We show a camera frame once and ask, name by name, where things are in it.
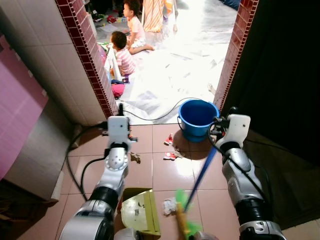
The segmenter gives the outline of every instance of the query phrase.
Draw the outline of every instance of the red tile wall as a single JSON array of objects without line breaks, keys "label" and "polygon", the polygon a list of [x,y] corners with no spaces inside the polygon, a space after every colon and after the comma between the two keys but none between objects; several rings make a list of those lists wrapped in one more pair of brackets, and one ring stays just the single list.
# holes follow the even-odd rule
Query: red tile wall
[{"label": "red tile wall", "polygon": [[241,0],[213,101],[220,111],[233,81],[258,3],[259,0]]},{"label": "red tile wall", "polygon": [[80,57],[84,70],[106,118],[118,107],[99,55],[97,40],[91,29],[82,0],[55,0],[64,24]]}]

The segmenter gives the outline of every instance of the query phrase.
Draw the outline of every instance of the white marble floor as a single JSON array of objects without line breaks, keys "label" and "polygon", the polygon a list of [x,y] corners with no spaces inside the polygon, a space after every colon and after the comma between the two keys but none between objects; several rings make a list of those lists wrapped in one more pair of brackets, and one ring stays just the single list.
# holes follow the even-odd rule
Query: white marble floor
[{"label": "white marble floor", "polygon": [[[218,86],[237,12],[219,0],[177,0],[177,32],[173,15],[162,32],[146,32],[147,43],[155,51],[134,55],[136,71],[130,77],[121,99],[124,109],[145,119],[166,114],[183,98],[212,102]],[[113,23],[120,31],[126,23]],[[98,42],[111,33],[97,29]],[[131,114],[131,124],[176,123],[179,106],[166,117],[141,120]]]}]

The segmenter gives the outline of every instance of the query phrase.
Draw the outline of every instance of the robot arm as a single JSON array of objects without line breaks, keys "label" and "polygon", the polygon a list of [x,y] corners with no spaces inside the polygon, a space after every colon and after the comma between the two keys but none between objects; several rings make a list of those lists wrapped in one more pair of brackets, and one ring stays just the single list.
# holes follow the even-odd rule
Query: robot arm
[{"label": "robot arm", "polygon": [[59,240],[114,239],[114,213],[124,191],[124,179],[128,175],[127,152],[131,148],[129,118],[111,116],[107,126],[104,133],[109,136],[109,142],[105,150],[107,157],[103,175],[89,200],[67,222]]},{"label": "robot arm", "polygon": [[229,159],[231,158],[262,191],[261,183],[255,175],[255,165],[242,149],[249,125],[249,116],[230,114],[226,120],[218,119],[213,130],[220,133],[216,146],[225,153],[222,158],[222,172],[238,215],[240,240],[286,240],[279,225],[273,222],[269,204],[248,177]]}]

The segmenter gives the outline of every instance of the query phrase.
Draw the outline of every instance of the pink tile wall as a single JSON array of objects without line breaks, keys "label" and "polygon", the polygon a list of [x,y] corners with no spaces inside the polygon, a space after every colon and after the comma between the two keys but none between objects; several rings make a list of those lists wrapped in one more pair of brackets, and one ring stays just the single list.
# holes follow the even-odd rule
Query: pink tile wall
[{"label": "pink tile wall", "polygon": [[0,180],[16,160],[48,98],[0,36]]},{"label": "pink tile wall", "polygon": [[241,0],[213,101],[220,111],[224,106],[229,88],[234,79],[258,3],[259,0]]}]

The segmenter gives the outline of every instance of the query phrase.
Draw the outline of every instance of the broom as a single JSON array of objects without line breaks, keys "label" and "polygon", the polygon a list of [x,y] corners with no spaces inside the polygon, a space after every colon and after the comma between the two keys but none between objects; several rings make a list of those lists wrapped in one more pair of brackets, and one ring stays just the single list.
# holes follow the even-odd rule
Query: broom
[{"label": "broom", "polygon": [[176,200],[176,218],[178,222],[178,226],[182,233],[185,236],[185,239],[188,239],[190,236],[196,234],[198,231],[202,230],[202,226],[196,223],[192,223],[187,221],[186,213],[189,209],[190,203],[196,193],[196,190],[198,189],[198,186],[202,180],[202,178],[205,175],[206,170],[208,169],[212,159],[216,155],[217,149],[211,148],[208,157],[206,158],[203,167],[201,169],[201,172],[194,184],[194,187],[192,189],[192,192],[190,196],[188,197],[186,193],[184,193],[183,190],[177,190],[175,193],[175,200]]}]

